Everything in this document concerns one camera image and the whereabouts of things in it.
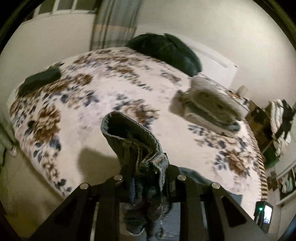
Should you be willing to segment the white nightstand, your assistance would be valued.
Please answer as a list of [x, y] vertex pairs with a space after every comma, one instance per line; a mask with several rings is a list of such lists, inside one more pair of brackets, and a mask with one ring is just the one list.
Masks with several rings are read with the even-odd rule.
[[228, 90], [229, 95], [238, 102], [247, 112], [253, 111], [257, 108], [257, 105], [248, 98], [239, 97], [233, 90]]

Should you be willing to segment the brown checkered bed sheet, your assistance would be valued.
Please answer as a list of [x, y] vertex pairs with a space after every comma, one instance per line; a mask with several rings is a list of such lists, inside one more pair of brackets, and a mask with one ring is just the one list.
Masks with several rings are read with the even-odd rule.
[[259, 176], [260, 180], [260, 194], [261, 194], [261, 201], [267, 201], [268, 199], [268, 185], [267, 185], [267, 178], [266, 178], [266, 173], [265, 173], [265, 167], [264, 167], [264, 156], [260, 152], [258, 142], [254, 136], [253, 131], [251, 130], [248, 122], [244, 120], [244, 123], [246, 125], [247, 133], [251, 139], [252, 142], [252, 148], [255, 151], [255, 161], [257, 162], [256, 165], [256, 172]]

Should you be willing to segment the right gripper device with screen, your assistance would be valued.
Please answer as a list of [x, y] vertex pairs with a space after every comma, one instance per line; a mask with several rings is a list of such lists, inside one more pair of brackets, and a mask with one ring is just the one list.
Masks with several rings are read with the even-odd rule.
[[254, 211], [254, 221], [263, 230], [268, 233], [273, 215], [273, 206], [267, 201], [257, 201]]

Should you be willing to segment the white headboard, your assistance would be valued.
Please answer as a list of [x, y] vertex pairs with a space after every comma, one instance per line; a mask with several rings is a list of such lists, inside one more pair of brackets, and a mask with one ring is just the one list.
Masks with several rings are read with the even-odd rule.
[[200, 59], [203, 66], [202, 74], [215, 80], [227, 89], [231, 87], [238, 71], [238, 66], [236, 64], [217, 51], [197, 41], [186, 37], [181, 37], [181, 40], [188, 45]]

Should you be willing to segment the dark green comforter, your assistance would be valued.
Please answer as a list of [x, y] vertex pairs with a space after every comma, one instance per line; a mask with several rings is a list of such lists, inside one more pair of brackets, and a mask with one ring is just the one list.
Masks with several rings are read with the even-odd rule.
[[161, 60], [190, 77], [203, 70], [198, 56], [174, 35], [142, 34], [129, 40], [126, 46], [146, 56]]

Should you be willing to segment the black garment on chair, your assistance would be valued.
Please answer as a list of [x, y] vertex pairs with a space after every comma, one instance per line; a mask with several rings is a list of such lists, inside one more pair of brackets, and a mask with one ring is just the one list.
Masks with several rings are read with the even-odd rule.
[[291, 108], [285, 99], [282, 100], [283, 104], [283, 116], [282, 116], [282, 124], [275, 134], [275, 138], [278, 139], [283, 133], [284, 139], [287, 138], [287, 134], [292, 127], [292, 121], [295, 116], [295, 108]]

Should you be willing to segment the beige bedside lamp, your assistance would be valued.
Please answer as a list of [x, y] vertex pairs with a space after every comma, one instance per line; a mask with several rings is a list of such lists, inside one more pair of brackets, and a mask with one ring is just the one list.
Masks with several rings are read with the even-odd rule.
[[248, 89], [247, 89], [247, 87], [246, 86], [244, 86], [244, 85], [241, 85], [239, 88], [238, 88], [238, 90], [237, 90], [237, 95], [239, 96], [239, 97], [245, 97], [245, 95], [247, 94], [247, 92], [248, 92]]

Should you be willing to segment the dark slippers on floor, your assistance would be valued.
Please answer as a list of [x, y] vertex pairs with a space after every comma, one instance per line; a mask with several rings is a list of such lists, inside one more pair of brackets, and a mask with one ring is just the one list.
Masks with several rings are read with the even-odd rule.
[[275, 171], [271, 171], [267, 177], [268, 190], [275, 191], [278, 188], [278, 179]]

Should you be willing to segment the blue denim jeans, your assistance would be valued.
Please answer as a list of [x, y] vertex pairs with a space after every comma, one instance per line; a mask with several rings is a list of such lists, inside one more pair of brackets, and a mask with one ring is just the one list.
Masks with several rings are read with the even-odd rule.
[[113, 111], [101, 131], [127, 178], [130, 198], [119, 204], [119, 240], [173, 240], [178, 234], [169, 215], [176, 203], [168, 202], [167, 155], [156, 137], [128, 116]]

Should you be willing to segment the black folded garment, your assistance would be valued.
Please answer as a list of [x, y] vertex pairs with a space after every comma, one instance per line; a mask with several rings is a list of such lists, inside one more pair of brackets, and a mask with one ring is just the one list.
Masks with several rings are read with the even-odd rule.
[[59, 62], [53, 66], [48, 67], [44, 71], [27, 77], [18, 89], [18, 96], [26, 96], [27, 94], [37, 90], [44, 85], [59, 80], [61, 78], [60, 66], [62, 66], [63, 64], [64, 63]]

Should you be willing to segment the grey fluffy folded garment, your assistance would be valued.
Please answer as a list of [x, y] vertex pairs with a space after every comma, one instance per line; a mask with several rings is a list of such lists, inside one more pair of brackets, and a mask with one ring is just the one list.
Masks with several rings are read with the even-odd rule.
[[184, 103], [193, 104], [220, 124], [228, 126], [244, 119], [242, 106], [229, 91], [203, 74], [192, 77], [190, 88], [180, 92], [180, 97]]

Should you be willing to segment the chair with piled clothes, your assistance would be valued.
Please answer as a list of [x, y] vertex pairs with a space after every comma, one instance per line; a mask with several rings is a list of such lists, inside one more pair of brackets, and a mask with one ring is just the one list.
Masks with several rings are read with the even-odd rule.
[[276, 149], [273, 144], [271, 144], [266, 151], [263, 153], [265, 157], [264, 166], [266, 169], [274, 167], [280, 160], [276, 154]]

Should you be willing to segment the white shelf unit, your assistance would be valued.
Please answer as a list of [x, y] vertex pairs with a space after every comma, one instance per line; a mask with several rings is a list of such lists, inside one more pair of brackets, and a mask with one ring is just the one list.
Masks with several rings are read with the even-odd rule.
[[277, 177], [279, 201], [276, 206], [283, 206], [295, 198], [295, 161]]

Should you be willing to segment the white puffer jacket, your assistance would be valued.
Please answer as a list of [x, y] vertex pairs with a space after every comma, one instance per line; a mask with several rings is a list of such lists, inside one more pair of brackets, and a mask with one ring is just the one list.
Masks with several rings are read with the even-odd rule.
[[273, 137], [273, 145], [275, 147], [275, 153], [279, 157], [286, 152], [287, 147], [291, 142], [291, 134], [289, 131], [285, 137], [285, 132], [282, 132], [279, 137], [276, 137], [276, 134], [280, 130], [280, 126], [283, 123], [283, 102], [280, 99], [273, 100], [269, 102], [268, 107], [270, 108], [270, 126]]

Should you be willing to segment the cardboard box by nightstand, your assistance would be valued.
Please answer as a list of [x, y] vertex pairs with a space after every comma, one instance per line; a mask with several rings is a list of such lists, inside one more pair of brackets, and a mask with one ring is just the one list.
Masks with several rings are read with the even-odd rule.
[[263, 109], [256, 106], [247, 114], [246, 121], [257, 140], [260, 151], [263, 153], [273, 141], [270, 118]]

